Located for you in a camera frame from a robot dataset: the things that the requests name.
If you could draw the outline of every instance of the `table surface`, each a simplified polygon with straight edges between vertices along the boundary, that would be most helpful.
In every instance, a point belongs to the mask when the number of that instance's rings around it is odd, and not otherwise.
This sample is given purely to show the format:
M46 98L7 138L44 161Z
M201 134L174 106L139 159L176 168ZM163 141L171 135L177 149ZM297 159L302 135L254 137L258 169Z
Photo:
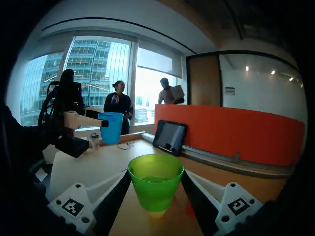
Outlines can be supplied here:
M131 142L133 142L132 146L127 150L120 149L116 145L103 146L97 151L89 149L87 154L77 159L63 152L56 153L50 180L49 200L52 201L76 182L89 187L118 174L127 168L133 158L146 154L165 153L144 140ZM276 199L286 182L286 179L261 179L240 175L185 157L178 158L184 163L185 169L219 185L226 186L230 182L237 182L262 203ZM188 198L180 184L165 215L161 219L152 219L141 208L133 185L130 184L110 235L202 235L196 218L185 212L187 202Z

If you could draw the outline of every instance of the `window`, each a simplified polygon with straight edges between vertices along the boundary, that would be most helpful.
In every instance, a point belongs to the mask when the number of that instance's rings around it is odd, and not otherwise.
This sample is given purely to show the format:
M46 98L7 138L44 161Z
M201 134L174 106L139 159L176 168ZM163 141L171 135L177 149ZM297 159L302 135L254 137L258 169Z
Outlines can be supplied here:
M21 125L37 125L48 84L57 79L62 54L48 54L28 62L20 106Z
M65 69L73 69L74 81L82 83L85 105L103 108L107 95L114 92L111 85L117 80L125 82L124 93L127 94L131 42L109 41L106 37L92 39L93 36L75 38Z
M169 79L170 86L176 86L177 77L166 73L138 67L135 80L135 124L154 123L155 104L158 103L162 91L160 80Z

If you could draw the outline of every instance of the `orange wall panel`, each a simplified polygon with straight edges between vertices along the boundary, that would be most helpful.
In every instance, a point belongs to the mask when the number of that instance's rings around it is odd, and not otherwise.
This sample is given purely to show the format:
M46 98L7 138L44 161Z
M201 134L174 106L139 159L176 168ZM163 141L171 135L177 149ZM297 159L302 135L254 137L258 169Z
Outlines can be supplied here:
M245 109L156 105L158 120L188 125L184 144L252 162L288 166L296 163L303 143L304 123L266 112Z

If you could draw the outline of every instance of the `glass skyscraper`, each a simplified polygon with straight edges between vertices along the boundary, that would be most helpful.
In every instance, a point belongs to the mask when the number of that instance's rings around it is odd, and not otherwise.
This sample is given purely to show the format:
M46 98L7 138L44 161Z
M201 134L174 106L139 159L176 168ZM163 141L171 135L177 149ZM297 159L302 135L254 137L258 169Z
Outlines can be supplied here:
M62 54L52 53L28 62L20 103L22 125L37 125L47 87L56 80Z
M123 80L127 90L129 50L122 43L75 40L66 68L73 69L74 81L82 83L85 105L103 108L117 80Z
M74 81L82 83L84 104L103 108L117 80L125 82L127 94L130 44L90 38L73 42L65 68L73 69ZM62 56L63 53L53 53L28 63L20 107L22 125L37 125L47 87L57 79Z

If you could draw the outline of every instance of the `woman's hand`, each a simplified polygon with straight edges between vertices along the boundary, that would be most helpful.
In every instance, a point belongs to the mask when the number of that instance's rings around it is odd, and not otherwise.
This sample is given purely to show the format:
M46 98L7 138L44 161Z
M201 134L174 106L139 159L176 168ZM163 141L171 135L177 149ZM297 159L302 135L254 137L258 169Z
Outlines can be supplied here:
M126 120L126 119L128 119L130 117L130 113L126 113L125 115L124 115L124 119Z
M115 99L115 103L118 104L119 103L119 97L117 95L114 95L114 99Z

